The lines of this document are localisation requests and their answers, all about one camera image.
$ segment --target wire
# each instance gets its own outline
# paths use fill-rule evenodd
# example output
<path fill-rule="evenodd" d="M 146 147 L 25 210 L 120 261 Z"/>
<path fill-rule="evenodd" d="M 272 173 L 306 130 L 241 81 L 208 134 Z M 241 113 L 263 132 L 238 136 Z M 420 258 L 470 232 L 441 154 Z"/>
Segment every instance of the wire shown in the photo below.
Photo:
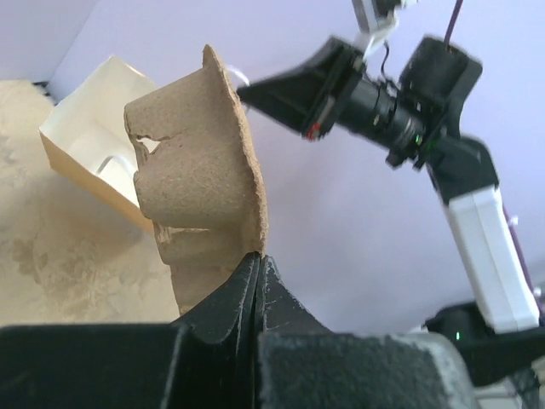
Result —
<path fill-rule="evenodd" d="M 382 60 L 382 64 L 381 64 L 381 74 L 386 79 L 385 68 L 386 68 L 386 61 L 388 60 L 388 57 L 390 56 L 390 44 L 388 44 L 388 41 L 385 41 L 383 45 L 384 45 L 384 49 L 386 53 L 384 54 L 384 60 Z"/>
<path fill-rule="evenodd" d="M 399 91 L 398 85 L 393 81 L 388 75 L 386 75 L 386 61 L 388 60 L 388 57 L 390 56 L 390 44 L 388 44 L 388 41 L 385 41 L 383 43 L 384 50 L 386 53 L 384 54 L 384 59 L 382 60 L 381 64 L 381 75 L 382 79 L 384 80 L 384 83 L 391 88 L 395 89 L 396 91 Z"/>
<path fill-rule="evenodd" d="M 248 79 L 248 77 L 246 77 L 246 75 L 242 71 L 240 71 L 237 67 L 226 66 L 225 69 L 227 70 L 227 72 L 230 72 L 236 79 L 241 81 L 245 86 L 247 87 L 250 86 L 250 80 Z M 245 106 L 244 112 L 248 113 L 249 111 L 250 111 L 250 107 Z"/>
<path fill-rule="evenodd" d="M 450 16 L 449 26 L 446 29 L 445 34 L 445 44 L 450 43 L 450 38 L 452 37 L 452 32 L 454 31 L 454 26 L 456 25 L 456 20 L 458 20 L 458 15 L 460 14 L 460 9 L 462 8 L 463 0 L 456 0 L 454 9 L 452 10 L 452 15 Z"/>
<path fill-rule="evenodd" d="M 531 282 L 530 272 L 528 271 L 528 266 L 526 264 L 524 253 L 522 251 L 522 247 L 520 246 L 518 234 L 515 231 L 515 226 L 512 223 L 509 223 L 510 217 L 509 217 L 507 209 L 505 208 L 505 205 L 503 206 L 503 215 L 505 216 L 505 220 L 508 223 L 508 229 L 511 235 L 511 240 L 513 241 L 514 249 L 519 259 L 520 267 L 525 277 L 526 285 L 528 285 L 528 288 L 530 289 L 530 291 L 534 291 L 534 286 Z M 545 311 L 543 311 L 543 306 L 542 306 L 540 297 L 536 297 L 536 305 L 537 305 L 537 309 L 539 309 L 540 315 L 542 317 L 545 316 Z"/>

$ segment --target cardboard piece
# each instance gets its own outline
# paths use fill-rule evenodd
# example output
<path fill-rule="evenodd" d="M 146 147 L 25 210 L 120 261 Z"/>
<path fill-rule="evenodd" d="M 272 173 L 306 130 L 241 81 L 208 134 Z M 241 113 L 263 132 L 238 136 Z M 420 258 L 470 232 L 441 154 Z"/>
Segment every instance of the cardboard piece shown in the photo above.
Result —
<path fill-rule="evenodd" d="M 123 123 L 128 102 L 157 89 L 116 56 L 101 64 L 39 127 L 49 165 L 151 232 L 136 198 L 135 150 Z"/>
<path fill-rule="evenodd" d="M 125 107 L 125 128 L 141 210 L 153 220 L 183 313 L 246 253 L 265 250 L 267 201 L 250 127 L 226 68 L 206 46 L 201 69 Z M 152 152 L 148 139 L 159 142 Z"/>

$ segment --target robotic arm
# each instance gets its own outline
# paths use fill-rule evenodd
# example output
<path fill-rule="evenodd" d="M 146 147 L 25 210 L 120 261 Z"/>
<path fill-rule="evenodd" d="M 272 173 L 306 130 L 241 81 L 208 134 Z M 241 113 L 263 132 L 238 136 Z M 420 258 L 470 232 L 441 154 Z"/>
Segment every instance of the robotic arm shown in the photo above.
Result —
<path fill-rule="evenodd" d="M 397 25 L 395 9 L 409 2 L 353 3 L 363 27 L 356 44 L 332 37 L 297 68 L 238 89 L 240 99 L 309 141 L 338 124 L 386 148 L 394 169 L 405 161 L 425 166 L 486 331 L 538 330 L 542 337 L 542 307 L 525 279 L 491 154 L 459 129 L 481 64 L 444 39 L 425 37 L 399 84 L 371 79 L 365 59 Z"/>

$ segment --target floor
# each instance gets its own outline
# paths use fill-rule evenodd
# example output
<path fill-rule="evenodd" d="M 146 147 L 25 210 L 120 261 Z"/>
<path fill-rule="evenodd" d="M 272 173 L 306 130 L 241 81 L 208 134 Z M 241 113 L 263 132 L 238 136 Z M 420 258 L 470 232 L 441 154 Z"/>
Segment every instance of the floor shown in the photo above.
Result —
<path fill-rule="evenodd" d="M 37 127 L 52 108 L 0 82 L 0 326 L 175 319 L 153 237 L 49 168 Z"/>

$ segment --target purple cable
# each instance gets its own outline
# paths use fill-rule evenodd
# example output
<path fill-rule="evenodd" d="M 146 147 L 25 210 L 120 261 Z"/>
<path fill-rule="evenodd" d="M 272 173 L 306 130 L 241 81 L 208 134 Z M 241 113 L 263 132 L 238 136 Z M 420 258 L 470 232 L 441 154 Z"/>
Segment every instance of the purple cable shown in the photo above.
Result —
<path fill-rule="evenodd" d="M 456 0 L 456 4 L 454 5 L 454 9 L 452 10 L 452 14 L 450 15 L 450 21 L 449 26 L 446 29 L 445 34 L 445 44 L 450 43 L 450 38 L 452 37 L 452 32 L 454 31 L 454 26 L 456 25 L 456 20 L 458 20 L 458 15 L 460 14 L 460 10 L 462 9 L 463 0 Z"/>
<path fill-rule="evenodd" d="M 528 288 L 530 288 L 530 291 L 534 291 L 534 286 L 531 283 L 531 277 L 528 273 L 528 266 L 526 265 L 526 260 L 524 255 L 522 254 L 522 248 L 520 247 L 519 238 L 517 237 L 517 233 L 514 230 L 514 225 L 509 222 L 510 217 L 508 214 L 508 211 L 505 209 L 505 205 L 503 206 L 503 215 L 505 216 L 505 220 L 508 223 L 509 226 L 509 233 L 511 234 L 511 239 L 513 240 L 514 249 L 517 251 L 517 257 L 519 258 L 520 266 L 522 268 L 522 273 L 525 275 L 525 281 L 528 285 Z M 543 312 L 543 306 L 541 303 L 541 300 L 536 297 L 536 305 L 539 308 L 540 315 L 542 316 L 542 320 L 545 316 L 545 313 Z"/>

